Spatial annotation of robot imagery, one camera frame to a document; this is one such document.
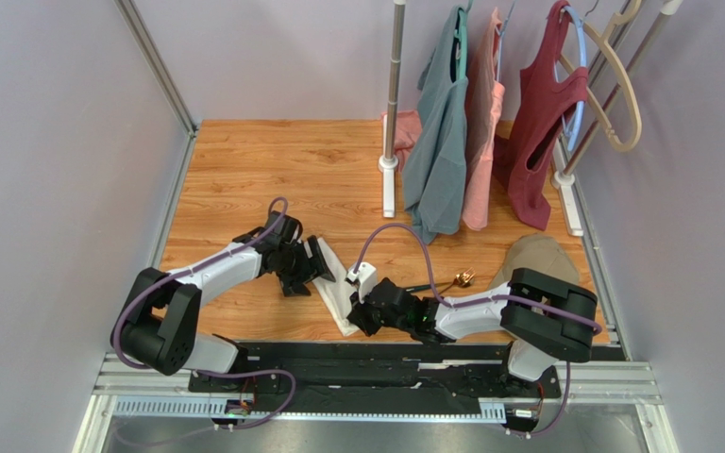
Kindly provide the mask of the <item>white cloth napkin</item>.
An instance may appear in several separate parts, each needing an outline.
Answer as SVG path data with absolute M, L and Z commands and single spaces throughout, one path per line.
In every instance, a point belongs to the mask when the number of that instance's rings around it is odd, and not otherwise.
M 347 317 L 352 311 L 351 295 L 355 288 L 346 282 L 347 269 L 324 238 L 317 239 L 318 246 L 325 262 L 335 278 L 329 281 L 323 277 L 316 278 L 312 283 L 327 307 L 336 327 L 343 337 L 349 337 L 360 329 Z

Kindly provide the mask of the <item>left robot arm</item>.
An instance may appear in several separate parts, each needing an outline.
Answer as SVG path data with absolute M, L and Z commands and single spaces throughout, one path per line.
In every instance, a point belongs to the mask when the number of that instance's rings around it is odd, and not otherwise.
M 142 270 L 112 330 L 112 348 L 124 364 L 165 376 L 180 370 L 229 373 L 240 347 L 200 333 L 201 310 L 228 290 L 268 274 L 278 278 L 286 297 L 310 295 L 307 286 L 316 279 L 334 281 L 317 238 L 301 234 L 297 219 L 273 210 L 264 226 L 188 267 Z

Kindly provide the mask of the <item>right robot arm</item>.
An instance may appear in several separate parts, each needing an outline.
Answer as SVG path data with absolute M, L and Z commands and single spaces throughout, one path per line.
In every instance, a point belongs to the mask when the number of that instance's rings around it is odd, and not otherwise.
M 418 297 L 380 279 L 364 264 L 346 273 L 350 289 L 348 321 L 365 335 L 387 327 L 422 344 L 452 344 L 471 335 L 505 331 L 513 336 L 505 374 L 534 382 L 557 361 L 586 363 L 592 358 L 598 299 L 567 281 L 518 268 L 486 292 L 465 297 Z

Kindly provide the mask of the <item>metal clothes rack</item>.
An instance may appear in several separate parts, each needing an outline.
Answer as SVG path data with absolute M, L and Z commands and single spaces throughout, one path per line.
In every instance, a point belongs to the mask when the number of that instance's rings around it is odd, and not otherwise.
M 590 82 L 592 84 L 596 83 L 601 74 L 602 65 L 609 64 L 617 78 L 617 83 L 602 103 L 598 101 L 591 91 L 587 92 L 587 102 L 578 107 L 578 114 L 572 130 L 565 132 L 561 136 L 562 142 L 554 149 L 555 173 L 552 176 L 552 185 L 560 195 L 567 231 L 574 237 L 582 237 L 585 234 L 582 221 L 584 208 L 578 204 L 579 199 L 574 189 L 576 183 L 575 169 L 599 130 L 604 133 L 615 151 L 628 152 L 638 145 L 642 133 L 642 119 L 631 77 L 640 66 L 652 43 L 658 38 L 664 26 L 676 14 L 682 3 L 682 0 L 665 0 L 662 3 L 656 19 L 635 50 L 632 58 L 626 64 L 619 59 L 615 47 L 621 44 L 628 26 L 632 24 L 639 9 L 641 9 L 642 3 L 640 1 L 628 1 L 621 11 L 614 13 L 602 33 L 594 31 L 584 21 L 585 17 L 583 15 L 576 22 L 581 50 L 585 50 L 586 39 L 594 42 L 599 50 L 594 58 L 594 65 L 597 70 L 590 74 L 592 77 Z M 382 173 L 382 216 L 386 219 L 392 219 L 396 216 L 396 169 L 398 158 L 395 155 L 394 146 L 406 5 L 405 1 L 394 1 L 389 92 L 387 110 L 381 119 L 382 154 L 379 157 L 378 166 Z M 624 99 L 632 126 L 632 135 L 625 142 L 618 138 L 615 128 L 608 118 L 608 113 L 619 96 Z

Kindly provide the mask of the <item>grey-blue hanging shirt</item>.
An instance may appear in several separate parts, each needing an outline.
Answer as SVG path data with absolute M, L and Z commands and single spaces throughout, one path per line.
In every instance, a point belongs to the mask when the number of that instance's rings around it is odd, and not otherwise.
M 402 171 L 404 210 L 425 244 L 458 231 L 464 203 L 468 78 L 452 80 L 458 7 L 449 12 L 418 80 L 422 131 Z

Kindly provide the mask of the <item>tan baseball cap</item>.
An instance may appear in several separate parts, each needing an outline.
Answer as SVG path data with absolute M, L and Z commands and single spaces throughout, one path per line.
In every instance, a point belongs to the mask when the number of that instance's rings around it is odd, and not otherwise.
M 514 270 L 519 268 L 528 268 L 575 285 L 581 283 L 574 261 L 554 238 L 541 233 L 523 236 L 511 245 L 488 289 L 495 289 L 509 281 Z

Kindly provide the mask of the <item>salmon pink hanging shirt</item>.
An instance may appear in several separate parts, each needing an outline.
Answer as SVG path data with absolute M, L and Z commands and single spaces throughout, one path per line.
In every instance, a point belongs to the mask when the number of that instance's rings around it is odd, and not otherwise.
M 488 225 L 489 197 L 494 162 L 497 123 L 502 113 L 505 87 L 497 81 L 498 32 L 502 28 L 498 8 L 468 64 L 465 98 L 467 135 L 465 148 L 466 180 L 462 221 L 472 230 Z

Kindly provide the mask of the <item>dark red tank top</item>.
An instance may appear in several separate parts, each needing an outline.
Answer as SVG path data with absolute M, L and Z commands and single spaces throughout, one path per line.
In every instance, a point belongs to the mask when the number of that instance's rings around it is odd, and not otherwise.
M 505 190 L 515 217 L 542 231 L 551 215 L 544 188 L 555 141 L 566 126 L 580 128 L 587 97 L 587 53 L 580 18 L 567 1 L 550 7 L 538 52 L 519 73 L 520 106 L 510 136 L 496 140 L 494 146 L 492 175 Z M 561 76 L 556 71 L 571 25 L 578 35 L 579 61 L 567 76 Z

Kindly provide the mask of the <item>teal hanger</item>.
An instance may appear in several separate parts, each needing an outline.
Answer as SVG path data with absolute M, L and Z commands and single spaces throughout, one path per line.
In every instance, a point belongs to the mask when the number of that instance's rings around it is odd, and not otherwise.
M 468 0 L 466 5 L 457 8 L 457 20 L 454 28 L 454 60 L 452 80 L 463 79 L 467 73 L 468 60 L 468 14 L 473 7 L 473 0 Z

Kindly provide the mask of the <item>beige wooden hanger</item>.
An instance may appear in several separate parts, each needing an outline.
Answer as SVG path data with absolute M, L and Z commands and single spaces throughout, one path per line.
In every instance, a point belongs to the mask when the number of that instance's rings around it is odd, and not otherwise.
M 618 91 L 625 102 L 628 116 L 631 121 L 629 138 L 627 140 L 620 139 L 615 126 L 612 124 L 608 116 L 609 105 L 611 102 L 609 100 L 604 102 L 598 101 L 592 90 L 590 88 L 586 89 L 586 102 L 595 115 L 597 129 L 604 133 L 609 144 L 615 151 L 618 152 L 628 152 L 637 146 L 642 134 L 642 119 L 631 78 L 624 63 L 617 55 L 616 50 L 609 43 L 609 39 L 618 27 L 628 24 L 635 18 L 641 6 L 641 1 L 631 1 L 629 8 L 625 12 L 615 12 L 611 16 L 602 32 L 598 32 L 584 19 L 579 20 L 579 23 L 582 24 L 584 36 L 595 44 L 599 54 L 605 57 L 607 63 L 612 68 L 616 78 L 615 86 L 618 88 Z

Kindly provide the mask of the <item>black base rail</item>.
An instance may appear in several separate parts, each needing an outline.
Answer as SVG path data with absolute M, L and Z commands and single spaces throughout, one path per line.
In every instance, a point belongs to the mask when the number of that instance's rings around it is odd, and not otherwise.
M 174 387 L 217 398 L 227 418 L 239 402 L 253 414 L 421 417 L 476 415 L 497 403 L 562 399 L 565 369 L 530 383 L 507 372 L 506 344 L 245 343 L 230 378 L 183 371 Z

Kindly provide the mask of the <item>aluminium frame post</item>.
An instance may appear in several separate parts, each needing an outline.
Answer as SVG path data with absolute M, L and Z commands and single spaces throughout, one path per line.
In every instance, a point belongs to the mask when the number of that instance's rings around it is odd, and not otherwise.
M 186 131 L 187 135 L 194 137 L 198 131 L 197 122 L 186 106 L 184 98 L 164 62 L 160 50 L 156 46 L 152 34 L 146 25 L 136 2 L 132 0 L 115 0 L 114 3 L 120 10 L 128 29 L 142 51 L 145 60 L 154 74 L 154 77 L 160 84 L 160 87 L 178 121 Z

